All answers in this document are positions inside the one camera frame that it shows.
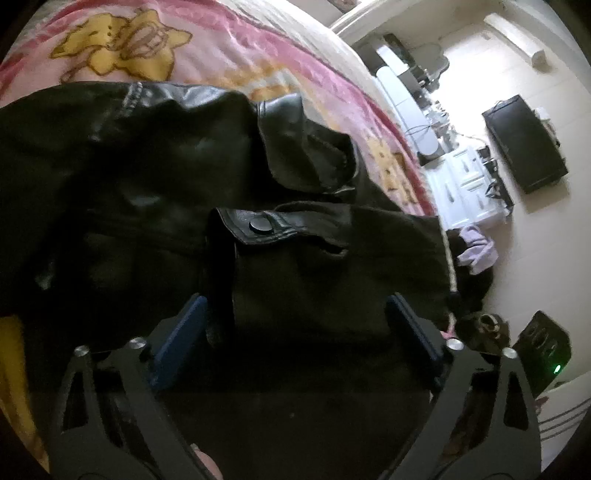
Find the cabinet drawer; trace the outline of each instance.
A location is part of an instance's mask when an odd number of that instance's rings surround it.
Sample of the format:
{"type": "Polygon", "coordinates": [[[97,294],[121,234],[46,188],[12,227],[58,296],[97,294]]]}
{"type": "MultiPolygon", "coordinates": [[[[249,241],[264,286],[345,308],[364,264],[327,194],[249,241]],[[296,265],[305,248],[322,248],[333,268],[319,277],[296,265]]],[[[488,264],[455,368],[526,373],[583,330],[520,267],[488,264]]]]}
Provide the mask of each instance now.
{"type": "Polygon", "coordinates": [[[499,201],[486,196],[488,186],[487,179],[482,177],[463,185],[461,188],[462,195],[466,200],[466,208],[469,210],[474,223],[483,222],[499,211],[499,201]]]}
{"type": "Polygon", "coordinates": [[[482,178],[482,163],[472,148],[456,150],[445,157],[459,186],[482,178]]]}
{"type": "Polygon", "coordinates": [[[429,163],[425,173],[433,191],[443,227],[450,230],[472,223],[470,211],[464,205],[462,194],[445,159],[429,163]]]}

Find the jacket sleeve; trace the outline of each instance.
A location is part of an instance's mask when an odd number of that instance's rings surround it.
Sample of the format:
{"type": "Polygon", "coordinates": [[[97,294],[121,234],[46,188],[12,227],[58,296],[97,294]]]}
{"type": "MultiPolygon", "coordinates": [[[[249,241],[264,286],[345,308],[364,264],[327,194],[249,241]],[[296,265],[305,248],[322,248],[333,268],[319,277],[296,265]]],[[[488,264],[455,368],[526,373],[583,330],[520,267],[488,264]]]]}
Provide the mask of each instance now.
{"type": "Polygon", "coordinates": [[[128,91],[57,86],[0,109],[0,316],[12,313],[17,274],[63,213],[71,180],[100,155],[98,137],[114,128],[128,91]]]}

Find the tile floor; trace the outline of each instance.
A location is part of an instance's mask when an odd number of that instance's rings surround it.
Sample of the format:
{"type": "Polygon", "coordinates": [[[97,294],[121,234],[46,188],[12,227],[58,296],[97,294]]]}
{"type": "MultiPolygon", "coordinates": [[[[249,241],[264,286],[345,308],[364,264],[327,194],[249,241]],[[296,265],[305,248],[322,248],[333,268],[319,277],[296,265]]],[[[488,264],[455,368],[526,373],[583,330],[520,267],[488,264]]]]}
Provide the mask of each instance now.
{"type": "Polygon", "coordinates": [[[459,132],[486,138],[481,113],[517,93],[545,107],[557,129],[570,170],[557,185],[525,195],[501,162],[516,205],[489,231],[501,258],[486,308],[509,321],[513,339],[537,310],[560,322],[574,354],[559,379],[570,380],[591,369],[591,95],[549,49],[548,66],[536,70],[484,24],[440,44],[450,68],[433,96],[459,132]]]}

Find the screw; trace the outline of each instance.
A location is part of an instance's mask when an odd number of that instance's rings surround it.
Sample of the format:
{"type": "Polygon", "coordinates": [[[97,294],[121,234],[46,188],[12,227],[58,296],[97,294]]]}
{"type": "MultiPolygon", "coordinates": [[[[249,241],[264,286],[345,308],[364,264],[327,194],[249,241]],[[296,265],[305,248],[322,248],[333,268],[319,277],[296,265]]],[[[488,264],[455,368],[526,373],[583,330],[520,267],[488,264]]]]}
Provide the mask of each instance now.
{"type": "Polygon", "coordinates": [[[446,342],[447,348],[449,348],[450,350],[455,350],[456,352],[460,352],[461,350],[464,350],[464,344],[461,340],[458,340],[457,338],[450,338],[447,342],[446,342]]]}
{"type": "Polygon", "coordinates": [[[518,357],[517,352],[509,347],[503,348],[503,356],[511,358],[512,360],[518,357]]]}
{"type": "Polygon", "coordinates": [[[148,344],[148,342],[143,337],[135,337],[135,338],[132,338],[127,343],[127,345],[129,346],[129,348],[131,348],[133,350],[139,350],[140,348],[144,348],[147,344],[148,344]]]}
{"type": "Polygon", "coordinates": [[[80,345],[74,348],[74,355],[85,356],[90,353],[90,349],[86,345],[80,345]]]}

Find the jacket pocket flap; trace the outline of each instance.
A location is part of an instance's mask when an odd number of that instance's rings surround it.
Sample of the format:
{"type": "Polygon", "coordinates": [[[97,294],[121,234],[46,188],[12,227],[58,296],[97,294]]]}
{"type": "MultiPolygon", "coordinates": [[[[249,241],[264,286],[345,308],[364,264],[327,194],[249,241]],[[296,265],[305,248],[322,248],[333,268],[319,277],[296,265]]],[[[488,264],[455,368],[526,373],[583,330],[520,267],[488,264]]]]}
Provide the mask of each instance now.
{"type": "Polygon", "coordinates": [[[243,245],[269,245],[298,235],[319,237],[325,243],[340,249],[348,247],[348,205],[297,202],[283,208],[287,211],[278,209],[252,212],[218,208],[217,213],[232,236],[243,245]],[[321,211],[292,211],[294,207],[315,207],[321,211]]]}

